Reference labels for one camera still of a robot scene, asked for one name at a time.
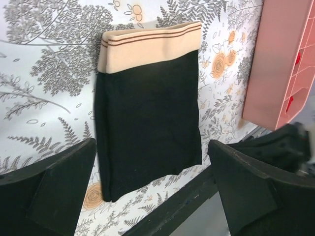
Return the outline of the black underwear beige waistband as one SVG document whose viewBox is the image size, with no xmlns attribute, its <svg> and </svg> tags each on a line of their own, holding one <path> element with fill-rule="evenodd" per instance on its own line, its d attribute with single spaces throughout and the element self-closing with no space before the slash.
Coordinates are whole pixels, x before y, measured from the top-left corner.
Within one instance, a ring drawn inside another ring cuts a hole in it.
<svg viewBox="0 0 315 236">
<path fill-rule="evenodd" d="M 94 121 L 103 199 L 202 163 L 201 23 L 102 35 Z"/>
</svg>

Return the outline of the floral patterned table mat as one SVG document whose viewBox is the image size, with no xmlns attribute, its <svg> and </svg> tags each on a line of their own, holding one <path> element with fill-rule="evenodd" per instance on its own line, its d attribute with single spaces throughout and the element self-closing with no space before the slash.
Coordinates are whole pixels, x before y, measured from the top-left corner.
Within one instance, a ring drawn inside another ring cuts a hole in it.
<svg viewBox="0 0 315 236">
<path fill-rule="evenodd" d="M 199 20 L 198 106 L 202 149 L 236 142 L 254 129 L 241 118 L 261 0 L 3 0 L 0 3 L 0 172 L 30 165 L 95 135 L 93 99 L 104 31 L 150 29 Z M 90 177 L 77 236 L 123 236 L 210 166 L 165 176 L 101 199 Z M 219 236 L 227 226 L 216 194 L 171 235 Z"/>
</svg>

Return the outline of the red rolled garment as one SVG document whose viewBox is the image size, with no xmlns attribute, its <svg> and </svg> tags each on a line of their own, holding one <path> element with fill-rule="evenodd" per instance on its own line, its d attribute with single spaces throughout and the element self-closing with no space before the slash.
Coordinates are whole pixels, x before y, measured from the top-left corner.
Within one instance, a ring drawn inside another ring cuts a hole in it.
<svg viewBox="0 0 315 236">
<path fill-rule="evenodd" d="M 298 52 L 298 55 L 297 55 L 297 58 L 296 58 L 295 65 L 297 65 L 297 64 L 300 62 L 300 59 L 301 59 L 301 53 L 300 53 L 300 52 Z"/>
<path fill-rule="evenodd" d="M 289 101 L 288 101 L 288 105 L 287 105 L 286 111 L 288 111 L 288 110 L 289 110 L 289 108 L 290 108 L 291 103 L 293 102 L 293 100 L 294 100 L 294 98 L 293 98 L 293 96 L 291 96 L 291 97 L 289 98 Z"/>
</svg>

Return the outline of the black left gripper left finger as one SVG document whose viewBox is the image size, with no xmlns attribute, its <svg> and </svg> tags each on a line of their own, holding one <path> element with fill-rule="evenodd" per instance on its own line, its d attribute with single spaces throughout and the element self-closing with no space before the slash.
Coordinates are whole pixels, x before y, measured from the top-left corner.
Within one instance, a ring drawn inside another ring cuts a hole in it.
<svg viewBox="0 0 315 236">
<path fill-rule="evenodd" d="M 96 140 L 0 177 L 2 236 L 73 236 L 94 166 Z"/>
</svg>

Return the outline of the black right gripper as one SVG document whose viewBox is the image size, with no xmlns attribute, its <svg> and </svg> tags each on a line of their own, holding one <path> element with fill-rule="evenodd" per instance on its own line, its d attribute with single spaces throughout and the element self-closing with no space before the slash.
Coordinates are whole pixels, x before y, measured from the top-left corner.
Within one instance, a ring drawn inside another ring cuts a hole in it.
<svg viewBox="0 0 315 236">
<path fill-rule="evenodd" d="M 303 124 L 286 124 L 254 139 L 231 144 L 247 156 L 288 172 L 297 172 L 311 158 L 310 133 Z"/>
</svg>

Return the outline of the pink divided organizer box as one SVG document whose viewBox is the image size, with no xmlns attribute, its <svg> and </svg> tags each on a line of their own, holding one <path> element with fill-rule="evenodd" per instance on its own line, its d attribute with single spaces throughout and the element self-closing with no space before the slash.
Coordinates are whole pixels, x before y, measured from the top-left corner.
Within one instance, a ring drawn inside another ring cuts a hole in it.
<svg viewBox="0 0 315 236">
<path fill-rule="evenodd" d="M 300 62 L 295 65 L 298 52 Z M 315 78 L 315 2 L 263 4 L 243 119 L 269 130 L 291 122 L 304 108 Z M 289 98 L 294 100 L 286 111 Z"/>
</svg>

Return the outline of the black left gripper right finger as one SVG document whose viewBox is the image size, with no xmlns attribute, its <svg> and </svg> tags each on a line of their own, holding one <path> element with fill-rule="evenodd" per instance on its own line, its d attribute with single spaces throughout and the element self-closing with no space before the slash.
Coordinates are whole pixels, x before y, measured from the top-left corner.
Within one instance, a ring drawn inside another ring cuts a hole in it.
<svg viewBox="0 0 315 236">
<path fill-rule="evenodd" d="M 232 236 L 313 236 L 315 180 L 276 168 L 217 140 L 208 144 Z"/>
</svg>

